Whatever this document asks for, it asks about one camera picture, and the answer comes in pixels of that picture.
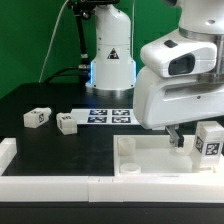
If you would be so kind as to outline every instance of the white cube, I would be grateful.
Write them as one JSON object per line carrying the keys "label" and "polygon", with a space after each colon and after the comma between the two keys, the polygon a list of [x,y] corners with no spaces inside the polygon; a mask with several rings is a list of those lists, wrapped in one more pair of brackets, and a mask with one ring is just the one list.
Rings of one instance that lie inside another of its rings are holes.
{"label": "white cube", "polygon": [[224,128],[216,121],[198,122],[191,159],[195,168],[218,166],[224,142]]}
{"label": "white cube", "polygon": [[57,126],[64,135],[75,134],[78,132],[77,121],[71,117],[71,114],[57,114]]}
{"label": "white cube", "polygon": [[37,128],[49,120],[50,108],[36,108],[23,115],[24,127]]}

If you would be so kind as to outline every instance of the green screen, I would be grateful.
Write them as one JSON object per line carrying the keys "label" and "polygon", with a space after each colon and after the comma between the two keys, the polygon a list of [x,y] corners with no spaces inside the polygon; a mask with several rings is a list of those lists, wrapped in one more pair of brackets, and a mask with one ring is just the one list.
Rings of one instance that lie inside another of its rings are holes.
{"label": "green screen", "polygon": [[[0,98],[23,83],[38,82],[58,13],[64,0],[0,1]],[[178,27],[180,10],[161,0],[121,0],[117,8],[134,18],[137,71],[143,64],[140,49]],[[88,53],[96,54],[94,16],[84,21]],[[62,15],[43,80],[54,72],[80,63],[79,40],[73,12]]]}

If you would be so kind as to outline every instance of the black table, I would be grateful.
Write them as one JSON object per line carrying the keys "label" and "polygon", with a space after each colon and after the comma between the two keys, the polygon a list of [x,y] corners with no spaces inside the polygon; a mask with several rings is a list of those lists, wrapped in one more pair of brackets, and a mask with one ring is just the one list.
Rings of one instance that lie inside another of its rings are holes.
{"label": "black table", "polygon": [[[50,121],[23,127],[23,114],[50,107]],[[0,136],[15,137],[17,155],[5,176],[113,176],[113,135],[165,134],[140,126],[79,125],[64,136],[56,114],[72,108],[132,108],[132,96],[120,99],[86,94],[77,84],[24,84],[0,100]],[[193,134],[195,123],[181,126]],[[193,203],[0,203],[1,223],[223,223],[223,204]]]}

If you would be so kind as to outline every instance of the cable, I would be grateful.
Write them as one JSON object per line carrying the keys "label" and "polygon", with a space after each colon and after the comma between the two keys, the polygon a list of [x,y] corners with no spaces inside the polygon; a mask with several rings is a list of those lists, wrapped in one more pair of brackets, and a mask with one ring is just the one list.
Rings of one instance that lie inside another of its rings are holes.
{"label": "cable", "polygon": [[55,76],[51,76],[49,78],[47,78],[44,83],[49,83],[52,79],[57,78],[57,77],[66,77],[66,76],[79,76],[77,74],[59,74],[59,75],[55,75]]}
{"label": "cable", "polygon": [[52,36],[51,36],[51,41],[50,41],[50,44],[49,44],[49,47],[48,47],[48,51],[47,51],[47,55],[45,57],[45,60],[44,60],[44,64],[43,64],[43,67],[41,69],[41,74],[40,74],[40,78],[39,78],[39,83],[41,82],[42,80],[42,77],[43,77],[43,74],[44,74],[44,70],[45,70],[45,67],[46,67],[46,64],[47,64],[47,60],[48,60],[48,57],[50,55],[50,52],[51,52],[51,48],[52,48],[52,45],[53,45],[53,42],[54,42],[54,38],[55,38],[55,35],[56,35],[56,32],[57,32],[57,28],[58,28],[58,24],[61,20],[61,16],[62,16],[62,13],[64,11],[64,8],[66,7],[67,3],[69,2],[69,0],[66,0],[65,3],[63,4],[63,6],[61,7],[61,10],[58,14],[58,18],[56,20],[56,23],[55,23],[55,26],[54,26],[54,31],[52,33]]}
{"label": "cable", "polygon": [[54,79],[55,77],[58,76],[73,76],[73,75],[69,75],[69,74],[63,74],[64,72],[67,71],[71,71],[71,70],[78,70],[78,67],[70,67],[70,68],[64,68],[59,70],[58,72],[55,72],[52,76],[50,76],[49,78],[47,78],[44,83],[49,83],[52,79]]}

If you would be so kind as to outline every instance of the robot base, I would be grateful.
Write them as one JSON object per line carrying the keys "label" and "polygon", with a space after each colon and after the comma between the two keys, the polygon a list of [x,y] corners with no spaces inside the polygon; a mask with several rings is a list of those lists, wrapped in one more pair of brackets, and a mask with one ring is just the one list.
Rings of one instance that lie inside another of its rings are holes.
{"label": "robot base", "polygon": [[120,98],[134,93],[134,87],[124,90],[104,90],[93,87],[90,83],[86,83],[86,92],[99,96]]}

